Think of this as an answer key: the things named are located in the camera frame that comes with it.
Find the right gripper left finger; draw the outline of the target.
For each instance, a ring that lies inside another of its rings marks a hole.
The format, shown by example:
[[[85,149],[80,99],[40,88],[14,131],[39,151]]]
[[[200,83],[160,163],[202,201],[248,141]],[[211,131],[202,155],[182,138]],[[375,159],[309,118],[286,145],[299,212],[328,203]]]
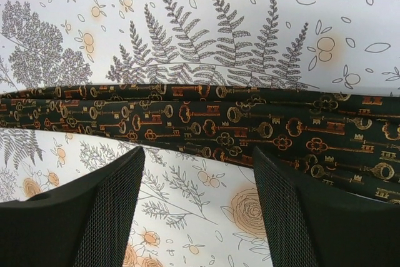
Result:
[[[58,188],[1,203],[1,266],[122,266],[144,161],[136,147]]]

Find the black tie with gold keys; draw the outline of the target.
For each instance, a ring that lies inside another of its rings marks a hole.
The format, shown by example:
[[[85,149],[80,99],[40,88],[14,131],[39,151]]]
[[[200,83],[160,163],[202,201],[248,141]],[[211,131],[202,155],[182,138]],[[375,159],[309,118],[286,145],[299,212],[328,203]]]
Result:
[[[295,89],[132,84],[1,95],[1,126],[78,133],[253,166],[261,148],[335,188],[399,203],[399,99]]]

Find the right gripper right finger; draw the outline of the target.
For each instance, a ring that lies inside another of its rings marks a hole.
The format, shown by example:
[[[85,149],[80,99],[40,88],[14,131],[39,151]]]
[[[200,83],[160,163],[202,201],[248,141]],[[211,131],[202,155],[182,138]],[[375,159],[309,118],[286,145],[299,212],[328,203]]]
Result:
[[[399,205],[330,188],[260,148],[252,158],[273,266],[399,266]]]

